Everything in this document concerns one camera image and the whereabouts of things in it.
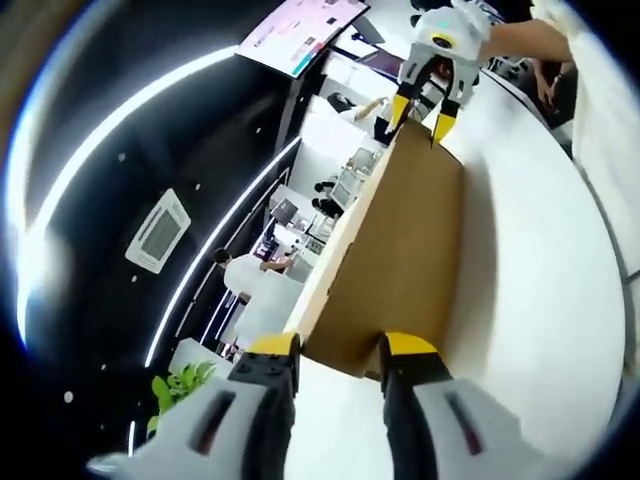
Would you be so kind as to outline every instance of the brown cardboard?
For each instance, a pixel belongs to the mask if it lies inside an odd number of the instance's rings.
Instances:
[[[362,376],[382,331],[442,345],[458,270],[464,170],[430,138],[406,122],[336,225],[288,324],[305,338],[307,357]]]

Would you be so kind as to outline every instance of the wall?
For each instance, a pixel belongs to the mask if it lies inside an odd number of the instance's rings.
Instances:
[[[308,198],[317,196],[313,189],[317,182],[340,173],[365,136],[327,105],[326,100],[314,98],[302,125],[302,145],[289,179],[289,187]]]

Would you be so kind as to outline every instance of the green plant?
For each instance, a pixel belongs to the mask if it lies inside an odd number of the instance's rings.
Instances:
[[[178,375],[169,375],[165,382],[155,376],[151,381],[151,390],[158,399],[158,415],[147,423],[147,437],[158,428],[158,420],[163,413],[203,385],[215,371],[214,362],[188,364]]]

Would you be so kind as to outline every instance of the white desk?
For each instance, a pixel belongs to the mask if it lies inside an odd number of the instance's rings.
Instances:
[[[447,362],[516,413],[534,445],[577,457],[606,427],[622,371],[605,224],[548,130],[487,76],[443,145],[467,171]]]

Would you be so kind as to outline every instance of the ceiling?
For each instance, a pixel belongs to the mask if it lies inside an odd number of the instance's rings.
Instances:
[[[92,8],[103,10],[99,15],[91,9],[85,12],[85,19],[94,15],[93,28],[75,45],[73,61],[50,92],[51,103],[34,145],[29,220],[100,122],[167,72],[239,43],[279,3],[94,2]],[[78,21],[76,30],[82,25]],[[27,345],[38,378],[32,387],[47,412],[43,428],[53,432],[61,455],[72,465],[108,451],[124,451],[131,421],[139,426],[136,442],[144,440],[144,424],[156,408],[151,379],[166,373],[180,338],[202,334],[212,306],[224,293],[221,275],[214,272],[176,337],[212,265],[209,255],[178,298],[145,368],[169,299],[236,199],[296,137],[310,99],[306,85],[317,85],[313,79],[320,66],[318,62],[296,82],[241,57],[205,68],[119,123],[69,183],[49,224],[68,278],[60,282],[63,288],[55,297],[30,301]],[[295,153],[294,149],[283,158],[239,206],[212,249],[231,240],[256,202],[291,166]],[[126,260],[124,253],[168,188],[176,192],[192,223],[156,275]],[[231,248],[247,251],[262,231],[263,218],[249,217]],[[67,402],[69,393],[73,399]]]

